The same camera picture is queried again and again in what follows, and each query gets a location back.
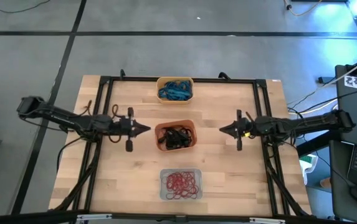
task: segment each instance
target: gray floor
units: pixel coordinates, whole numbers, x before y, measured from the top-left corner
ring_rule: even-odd
[[[0,0],[7,10],[29,4]],[[0,13],[0,30],[71,30],[79,4],[55,0],[20,14]],[[293,5],[300,12],[312,3]],[[294,17],[276,0],[88,0],[79,30],[357,32],[357,27],[343,3],[321,3],[310,14]],[[20,97],[49,97],[67,38],[0,36],[0,215],[9,212],[37,130],[18,120]],[[217,77],[224,71],[233,78],[281,79],[291,101],[315,89],[317,77],[332,77],[335,65],[354,62],[357,40],[350,39],[76,37],[55,104],[72,110],[82,75],[118,75],[121,68],[129,76]],[[326,88],[298,109],[335,94],[335,87]],[[64,142],[64,134],[47,132],[23,212],[47,209]],[[328,174],[327,166],[322,172]],[[332,215],[328,193],[309,188],[308,194],[315,215]]]

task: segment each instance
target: wooden table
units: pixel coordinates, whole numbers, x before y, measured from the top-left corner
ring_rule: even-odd
[[[89,100],[95,101],[99,79],[97,75],[83,76],[75,113],[81,113]],[[267,80],[267,88],[273,116],[287,118],[281,82]],[[264,102],[261,90],[260,97]],[[119,105],[118,114],[126,114],[127,108],[132,106],[137,122],[152,129],[133,139],[131,153],[125,151],[126,138],[116,144],[104,139],[91,212],[272,215],[260,139],[243,138],[243,151],[237,151],[236,140],[219,131],[236,119],[236,109],[256,117],[252,85],[195,83],[194,98],[189,105],[162,105],[156,98],[155,82],[117,81],[113,82],[109,114],[112,114],[113,104]],[[159,151],[154,127],[181,119],[194,121],[198,143],[190,150]],[[69,133],[67,142],[77,137]],[[76,142],[65,149],[49,208],[58,206],[76,184],[84,145],[84,141]],[[279,150],[287,188],[304,211],[311,213],[296,150],[288,145],[280,146]],[[183,167],[202,170],[203,198],[197,202],[162,201],[159,197],[160,170]],[[86,189],[85,186],[80,208],[83,208]],[[276,185],[275,193],[278,210],[282,213]]]

